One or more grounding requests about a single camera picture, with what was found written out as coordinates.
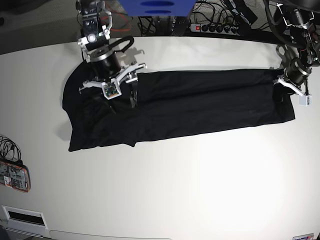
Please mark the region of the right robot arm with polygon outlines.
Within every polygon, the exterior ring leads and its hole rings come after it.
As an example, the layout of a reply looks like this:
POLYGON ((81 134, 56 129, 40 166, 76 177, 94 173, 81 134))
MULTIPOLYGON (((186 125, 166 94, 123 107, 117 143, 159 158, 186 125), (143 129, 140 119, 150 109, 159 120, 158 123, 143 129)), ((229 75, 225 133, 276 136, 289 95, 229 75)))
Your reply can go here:
POLYGON ((112 12, 106 8, 102 0, 77 0, 75 8, 81 16, 80 38, 77 43, 81 48, 83 60, 89 64, 94 77, 82 83, 79 91, 98 88, 108 101, 122 95, 121 84, 130 88, 130 104, 138 105, 137 70, 145 68, 144 63, 131 63, 127 67, 120 66, 116 53, 125 53, 134 43, 132 36, 125 36, 110 43, 113 27, 112 12))

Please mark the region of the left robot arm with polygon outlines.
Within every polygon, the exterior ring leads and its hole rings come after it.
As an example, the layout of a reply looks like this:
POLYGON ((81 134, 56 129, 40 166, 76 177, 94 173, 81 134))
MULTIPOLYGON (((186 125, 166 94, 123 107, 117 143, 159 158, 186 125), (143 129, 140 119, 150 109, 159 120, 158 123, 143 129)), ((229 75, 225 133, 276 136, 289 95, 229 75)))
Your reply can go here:
POLYGON ((298 56, 289 61, 282 75, 274 82, 291 89, 299 96, 299 104, 312 103, 308 77, 313 67, 320 65, 320 34, 313 23, 320 13, 318 0, 276 0, 277 10, 271 13, 270 2, 265 0, 264 10, 273 35, 285 46, 297 49, 298 56))

